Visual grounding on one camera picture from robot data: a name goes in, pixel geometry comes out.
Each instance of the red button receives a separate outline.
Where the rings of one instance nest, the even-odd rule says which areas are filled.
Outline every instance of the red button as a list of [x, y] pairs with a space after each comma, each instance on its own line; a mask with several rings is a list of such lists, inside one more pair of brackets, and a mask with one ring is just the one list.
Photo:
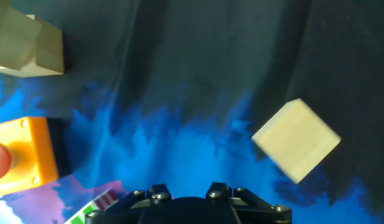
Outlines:
[[12, 157], [9, 151], [0, 145], [0, 178], [3, 178], [11, 168]]

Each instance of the orange object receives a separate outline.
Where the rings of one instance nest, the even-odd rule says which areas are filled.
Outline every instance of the orange object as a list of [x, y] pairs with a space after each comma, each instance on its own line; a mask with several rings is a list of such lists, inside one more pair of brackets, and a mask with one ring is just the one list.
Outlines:
[[[7, 153], [12, 167], [0, 178], [0, 195], [38, 187], [59, 177], [45, 118], [0, 124], [0, 157], [7, 159]], [[7, 165], [7, 161], [0, 162], [0, 174]]]

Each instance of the green stripe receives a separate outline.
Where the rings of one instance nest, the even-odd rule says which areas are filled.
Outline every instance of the green stripe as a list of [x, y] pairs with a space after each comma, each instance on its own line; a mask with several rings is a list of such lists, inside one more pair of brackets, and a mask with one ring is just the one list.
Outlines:
[[71, 224], [84, 224], [80, 217], [75, 217], [70, 223]]
[[85, 215], [96, 210], [96, 206], [94, 205], [89, 205], [87, 208], [84, 209], [84, 211], [82, 211], [82, 213], [84, 213]]

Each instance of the fabric backdrop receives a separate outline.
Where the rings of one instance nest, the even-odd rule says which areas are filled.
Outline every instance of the fabric backdrop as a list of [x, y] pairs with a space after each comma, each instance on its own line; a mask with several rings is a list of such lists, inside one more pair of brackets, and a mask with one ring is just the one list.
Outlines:
[[[295, 223], [384, 223], [384, 1], [13, 0], [65, 34], [67, 72], [0, 74], [0, 123], [62, 118], [73, 174], [0, 198], [63, 223], [107, 189], [243, 186]], [[293, 184], [250, 138], [302, 98], [342, 142]]]

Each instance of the cream wooden block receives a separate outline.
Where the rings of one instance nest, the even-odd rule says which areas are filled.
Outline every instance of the cream wooden block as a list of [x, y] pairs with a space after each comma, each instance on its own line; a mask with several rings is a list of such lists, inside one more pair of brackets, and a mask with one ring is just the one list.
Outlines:
[[42, 25], [28, 58], [20, 70], [0, 67], [0, 73], [22, 78], [63, 74], [62, 31], [35, 15], [28, 17]]
[[20, 70], [41, 27], [41, 23], [0, 1], [0, 67]]
[[341, 138], [298, 99], [286, 103], [252, 140], [294, 183], [298, 183]]

